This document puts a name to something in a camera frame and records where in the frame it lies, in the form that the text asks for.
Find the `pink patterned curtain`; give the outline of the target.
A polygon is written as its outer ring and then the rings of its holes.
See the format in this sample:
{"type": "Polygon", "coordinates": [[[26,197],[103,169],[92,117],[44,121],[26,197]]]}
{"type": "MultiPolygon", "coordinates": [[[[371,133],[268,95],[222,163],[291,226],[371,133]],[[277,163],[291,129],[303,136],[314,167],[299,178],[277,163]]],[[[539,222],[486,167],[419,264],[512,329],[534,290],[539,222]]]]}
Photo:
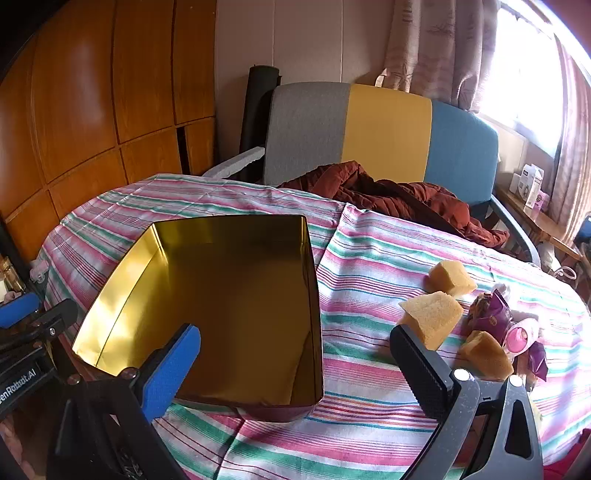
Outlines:
{"type": "Polygon", "coordinates": [[[377,87],[476,113],[496,46],[498,1],[394,2],[377,87]]]}

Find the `gold metal tin box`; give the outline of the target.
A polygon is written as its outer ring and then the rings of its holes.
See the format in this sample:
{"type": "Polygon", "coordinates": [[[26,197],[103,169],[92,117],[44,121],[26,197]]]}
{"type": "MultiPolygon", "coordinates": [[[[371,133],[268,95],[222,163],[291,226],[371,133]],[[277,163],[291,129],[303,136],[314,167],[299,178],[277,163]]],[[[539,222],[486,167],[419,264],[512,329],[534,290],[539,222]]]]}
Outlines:
{"type": "Polygon", "coordinates": [[[324,397],[318,282],[301,215],[151,224],[122,257],[73,343],[116,375],[140,367],[183,324],[200,350],[175,395],[201,408],[288,422],[324,397]]]}

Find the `small yellow sponge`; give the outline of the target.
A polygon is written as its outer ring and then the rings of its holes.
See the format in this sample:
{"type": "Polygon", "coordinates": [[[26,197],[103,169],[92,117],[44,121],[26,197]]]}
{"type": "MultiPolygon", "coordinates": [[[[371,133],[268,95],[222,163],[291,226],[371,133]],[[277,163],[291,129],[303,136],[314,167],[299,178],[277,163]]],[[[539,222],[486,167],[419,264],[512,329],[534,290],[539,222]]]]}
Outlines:
{"type": "Polygon", "coordinates": [[[505,381],[514,373],[512,362],[502,346],[486,331],[474,330],[460,347],[460,354],[485,379],[505,381]]]}

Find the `yellow sponge block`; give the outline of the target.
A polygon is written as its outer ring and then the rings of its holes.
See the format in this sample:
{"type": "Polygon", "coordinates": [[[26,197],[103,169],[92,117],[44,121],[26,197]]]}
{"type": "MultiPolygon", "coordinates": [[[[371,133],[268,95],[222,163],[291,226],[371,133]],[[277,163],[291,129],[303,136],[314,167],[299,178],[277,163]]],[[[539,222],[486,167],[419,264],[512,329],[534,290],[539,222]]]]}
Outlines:
{"type": "Polygon", "coordinates": [[[477,284],[459,261],[443,260],[434,266],[428,276],[433,291],[442,291],[455,298],[476,290],[477,284]]]}

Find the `grey yellow blue chair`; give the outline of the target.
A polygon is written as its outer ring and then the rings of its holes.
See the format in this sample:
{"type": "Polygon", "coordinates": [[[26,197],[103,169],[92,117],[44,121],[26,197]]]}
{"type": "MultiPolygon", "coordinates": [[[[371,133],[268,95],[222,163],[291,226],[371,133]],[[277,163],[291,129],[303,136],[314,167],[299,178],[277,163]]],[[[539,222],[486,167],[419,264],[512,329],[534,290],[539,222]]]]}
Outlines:
{"type": "Polygon", "coordinates": [[[277,186],[321,165],[356,161],[376,180],[444,187],[479,219],[493,211],[527,260],[541,263],[533,242],[493,194],[498,135],[474,114],[360,84],[292,83],[266,96],[263,145],[212,167],[205,177],[228,179],[263,160],[263,184],[277,186]]]}

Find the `white carton box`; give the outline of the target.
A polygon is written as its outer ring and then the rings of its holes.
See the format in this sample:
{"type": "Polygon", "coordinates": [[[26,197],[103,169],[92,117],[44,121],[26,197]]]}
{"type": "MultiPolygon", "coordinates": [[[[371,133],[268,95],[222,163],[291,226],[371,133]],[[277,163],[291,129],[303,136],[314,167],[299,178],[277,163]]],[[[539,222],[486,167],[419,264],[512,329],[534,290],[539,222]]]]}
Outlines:
{"type": "Polygon", "coordinates": [[[534,164],[526,164],[518,182],[517,192],[527,208],[533,209],[544,179],[544,170],[534,164]]]}

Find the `yellow sponge wedge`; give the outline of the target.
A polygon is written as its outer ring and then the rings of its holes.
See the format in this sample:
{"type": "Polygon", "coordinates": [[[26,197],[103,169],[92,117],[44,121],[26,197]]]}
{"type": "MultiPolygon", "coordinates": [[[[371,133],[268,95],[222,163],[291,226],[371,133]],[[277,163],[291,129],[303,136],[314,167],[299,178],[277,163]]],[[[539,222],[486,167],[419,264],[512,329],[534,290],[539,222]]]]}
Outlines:
{"type": "Polygon", "coordinates": [[[399,324],[408,325],[432,351],[441,347],[464,315],[461,304],[441,291],[408,299],[400,306],[404,315],[399,324]]]}

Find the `pink plastic cup container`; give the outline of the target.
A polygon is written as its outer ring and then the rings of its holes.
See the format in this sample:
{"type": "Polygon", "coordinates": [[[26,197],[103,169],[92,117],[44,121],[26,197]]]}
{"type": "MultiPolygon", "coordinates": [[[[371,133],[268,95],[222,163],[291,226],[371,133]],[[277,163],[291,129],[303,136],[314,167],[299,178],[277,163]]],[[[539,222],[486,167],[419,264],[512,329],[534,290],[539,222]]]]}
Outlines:
{"type": "Polygon", "coordinates": [[[526,352],[539,338],[540,324],[535,318],[525,318],[512,325],[503,341],[503,349],[509,358],[526,352]]]}

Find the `purple snack packet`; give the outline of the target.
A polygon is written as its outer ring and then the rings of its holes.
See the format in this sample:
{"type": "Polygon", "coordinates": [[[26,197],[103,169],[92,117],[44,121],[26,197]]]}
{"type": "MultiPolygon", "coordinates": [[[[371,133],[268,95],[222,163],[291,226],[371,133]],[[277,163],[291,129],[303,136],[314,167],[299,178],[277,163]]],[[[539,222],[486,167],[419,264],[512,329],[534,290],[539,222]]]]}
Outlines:
{"type": "Polygon", "coordinates": [[[469,308],[467,325],[472,331],[485,331],[499,344],[513,325],[513,316],[503,293],[504,287],[495,287],[489,293],[478,295],[469,308]]]}
{"type": "Polygon", "coordinates": [[[544,345],[535,341],[527,350],[527,370],[538,379],[547,380],[548,366],[544,345]]]}

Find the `wooden side desk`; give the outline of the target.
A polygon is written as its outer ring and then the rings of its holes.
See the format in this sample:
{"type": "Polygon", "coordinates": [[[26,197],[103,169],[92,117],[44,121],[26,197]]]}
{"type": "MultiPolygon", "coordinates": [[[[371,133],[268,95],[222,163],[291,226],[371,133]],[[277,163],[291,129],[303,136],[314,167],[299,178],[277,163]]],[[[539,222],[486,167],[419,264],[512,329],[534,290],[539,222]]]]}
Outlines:
{"type": "Polygon", "coordinates": [[[538,210],[525,206],[525,203],[506,188],[496,186],[495,196],[508,209],[514,211],[518,222],[530,228],[530,238],[535,242],[549,242],[556,249],[568,255],[575,261],[580,261],[583,255],[574,243],[564,243],[564,229],[559,227],[550,217],[538,210]]]}

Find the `wooden wardrobe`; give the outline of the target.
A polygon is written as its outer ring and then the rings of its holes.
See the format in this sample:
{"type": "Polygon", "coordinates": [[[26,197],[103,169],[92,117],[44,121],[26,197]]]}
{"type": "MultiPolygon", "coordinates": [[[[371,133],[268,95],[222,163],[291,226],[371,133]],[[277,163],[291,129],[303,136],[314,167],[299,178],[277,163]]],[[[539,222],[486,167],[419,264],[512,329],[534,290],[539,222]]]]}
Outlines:
{"type": "Polygon", "coordinates": [[[1,217],[21,258],[76,207],[214,163],[212,1],[69,1],[1,82],[1,217]]]}

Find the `striped pink green bedsheet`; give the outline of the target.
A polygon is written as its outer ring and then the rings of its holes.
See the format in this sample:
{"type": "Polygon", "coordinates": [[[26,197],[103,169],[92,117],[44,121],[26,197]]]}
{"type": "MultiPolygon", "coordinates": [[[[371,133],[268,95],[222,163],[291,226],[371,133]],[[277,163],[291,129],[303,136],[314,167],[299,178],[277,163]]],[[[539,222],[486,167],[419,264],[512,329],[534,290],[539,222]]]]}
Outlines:
{"type": "Polygon", "coordinates": [[[308,417],[270,424],[171,407],[154,426],[192,479],[399,479],[434,423],[421,411],[388,340],[400,302],[439,261],[462,262],[480,291],[509,287],[537,316],[549,372],[532,393],[543,460],[562,459],[590,425],[590,314],[572,288],[495,250],[425,226],[294,190],[159,174],[68,214],[39,256],[47,305],[87,309],[120,258],[157,220],[224,214],[307,218],[317,268],[325,397],[308,417]]]}

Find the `rust red jacket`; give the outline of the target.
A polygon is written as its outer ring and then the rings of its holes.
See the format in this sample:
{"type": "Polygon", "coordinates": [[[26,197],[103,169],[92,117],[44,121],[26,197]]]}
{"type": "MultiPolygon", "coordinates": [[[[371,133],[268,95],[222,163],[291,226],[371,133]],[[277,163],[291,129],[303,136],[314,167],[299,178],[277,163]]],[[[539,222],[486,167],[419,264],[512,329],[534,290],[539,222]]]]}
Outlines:
{"type": "Polygon", "coordinates": [[[485,228],[471,215],[469,205],[444,187],[375,180],[355,161],[318,166],[280,186],[408,220],[489,248],[500,248],[510,238],[507,231],[485,228]]]}

